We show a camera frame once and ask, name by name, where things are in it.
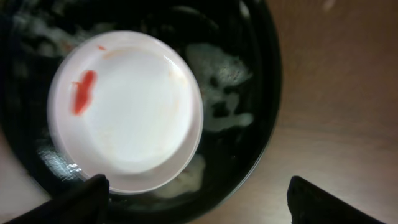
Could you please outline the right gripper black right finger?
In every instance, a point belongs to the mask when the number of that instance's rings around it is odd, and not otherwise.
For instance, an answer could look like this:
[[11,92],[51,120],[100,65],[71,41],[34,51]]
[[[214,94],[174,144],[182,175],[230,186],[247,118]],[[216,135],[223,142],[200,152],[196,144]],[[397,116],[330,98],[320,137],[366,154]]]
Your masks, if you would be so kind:
[[290,180],[287,205],[292,224],[383,224],[299,176]]

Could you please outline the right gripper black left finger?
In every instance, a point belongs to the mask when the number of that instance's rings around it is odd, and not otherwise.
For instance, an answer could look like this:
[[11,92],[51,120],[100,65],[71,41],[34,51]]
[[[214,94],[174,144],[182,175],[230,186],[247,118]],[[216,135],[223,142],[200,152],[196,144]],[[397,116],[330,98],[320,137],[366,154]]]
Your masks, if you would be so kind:
[[6,224],[103,223],[109,203],[109,180],[98,174],[78,187]]

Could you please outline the pink white plate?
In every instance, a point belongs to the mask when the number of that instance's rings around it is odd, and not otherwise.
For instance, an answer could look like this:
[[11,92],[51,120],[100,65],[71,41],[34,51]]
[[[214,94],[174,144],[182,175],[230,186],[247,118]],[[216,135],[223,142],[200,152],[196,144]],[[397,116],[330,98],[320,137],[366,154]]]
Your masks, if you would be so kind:
[[183,58],[149,35],[114,31],[75,47],[52,80],[47,120],[55,148],[86,180],[114,194],[149,192],[194,157],[203,129],[198,83]]

